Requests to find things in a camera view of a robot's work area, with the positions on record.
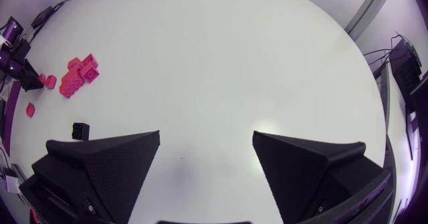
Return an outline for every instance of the black device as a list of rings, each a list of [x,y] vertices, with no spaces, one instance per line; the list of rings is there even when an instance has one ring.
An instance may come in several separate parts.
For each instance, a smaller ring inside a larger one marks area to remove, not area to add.
[[[401,40],[397,46],[406,44],[404,40]],[[415,51],[409,50],[408,48],[396,49],[391,52],[389,59],[394,79],[400,88],[400,92],[410,112],[413,112],[414,107],[410,98],[410,93],[421,81],[419,77],[421,74],[421,66],[417,54]]]
[[[42,223],[126,224],[160,144],[159,131],[46,142],[21,192]]]
[[[54,9],[51,6],[47,7],[45,10],[39,13],[37,17],[35,17],[35,19],[31,23],[32,28],[35,29],[36,27],[39,27],[40,25],[48,21],[52,14],[54,14]]]
[[[72,138],[75,140],[89,140],[89,125],[85,123],[74,123]]]
[[[10,17],[2,33],[10,45],[3,44],[0,47],[0,71],[19,80],[25,91],[43,88],[44,85],[38,79],[39,75],[25,58],[31,47],[26,40],[18,39],[22,31],[22,26]]]
[[[24,28],[14,19],[10,17],[6,23],[5,30],[2,33],[2,36],[11,44],[15,45],[18,37],[21,35]]]
[[[2,140],[5,136],[5,109],[6,101],[0,99],[0,137]]]
[[[369,223],[391,198],[390,173],[364,156],[364,143],[254,132],[253,146],[284,223]]]

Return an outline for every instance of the pink toy block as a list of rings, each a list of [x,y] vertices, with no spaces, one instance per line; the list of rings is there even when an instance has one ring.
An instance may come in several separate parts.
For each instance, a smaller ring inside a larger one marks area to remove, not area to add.
[[[85,67],[83,67],[82,71],[80,72],[82,74],[82,77],[90,84],[92,81],[94,81],[100,73],[94,68],[92,64],[87,64]]]
[[[98,63],[95,60],[94,56],[92,55],[92,53],[90,53],[90,55],[88,55],[83,61],[83,66],[86,66],[88,64],[92,64],[92,66],[94,66],[94,68],[98,67]]]
[[[27,112],[27,116],[32,118],[35,111],[34,104],[28,102],[27,109],[25,111]]]
[[[53,75],[50,75],[46,78],[46,83],[45,83],[45,87],[48,89],[53,89],[55,87],[56,84],[56,77]]]
[[[69,98],[85,83],[80,74],[79,66],[74,66],[61,78],[60,93]]]
[[[42,84],[45,84],[45,82],[46,82],[46,76],[44,74],[40,74],[39,77],[38,77],[38,79],[39,79],[39,81]]]
[[[79,58],[74,58],[68,62],[67,69],[72,69],[74,66],[79,66],[81,70],[83,68],[83,63],[79,60]]]

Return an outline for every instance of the black textured surface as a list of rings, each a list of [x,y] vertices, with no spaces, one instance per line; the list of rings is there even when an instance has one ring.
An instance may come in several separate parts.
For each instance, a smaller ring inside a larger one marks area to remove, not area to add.
[[[73,123],[72,138],[74,140],[89,140],[89,125],[85,123]]]
[[[391,206],[393,205],[393,195],[390,195],[385,204],[373,218],[370,224],[387,224],[391,217]]]
[[[68,164],[83,167],[114,222],[126,224],[159,143],[156,131],[88,142],[49,140],[46,148]]]
[[[253,146],[284,223],[302,218],[328,168],[365,151],[361,142],[328,144],[258,132]]]

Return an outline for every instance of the black block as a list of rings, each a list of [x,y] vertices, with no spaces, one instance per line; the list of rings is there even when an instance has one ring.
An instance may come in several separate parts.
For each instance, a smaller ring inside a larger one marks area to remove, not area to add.
[[[74,140],[89,140],[89,125],[85,123],[74,123],[72,138]]]

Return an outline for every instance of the pink block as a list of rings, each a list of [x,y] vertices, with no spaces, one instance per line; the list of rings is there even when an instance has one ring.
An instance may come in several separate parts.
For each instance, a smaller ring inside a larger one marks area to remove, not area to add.
[[[55,87],[56,84],[56,77],[53,75],[50,75],[46,78],[46,83],[45,83],[45,87],[48,89],[53,89]]]
[[[92,55],[92,53],[90,55],[88,55],[83,61],[83,66],[86,66],[88,64],[92,64],[92,66],[94,66],[94,68],[98,67],[98,62],[95,60],[94,56]]]
[[[27,116],[32,118],[35,111],[34,104],[28,102],[27,109],[25,111],[27,112]]]
[[[80,69],[83,68],[83,63],[79,60],[79,58],[74,58],[68,62],[67,69],[72,69],[74,66],[79,66]]]
[[[92,81],[94,81],[100,73],[94,68],[92,64],[87,64],[85,67],[83,67],[82,71],[80,72],[82,74],[82,77],[90,84]]]
[[[40,74],[39,77],[38,77],[38,79],[39,79],[39,81],[42,84],[45,84],[45,82],[46,82],[46,76],[44,74]]]
[[[61,78],[60,93],[69,98],[85,83],[79,66],[74,66]]]

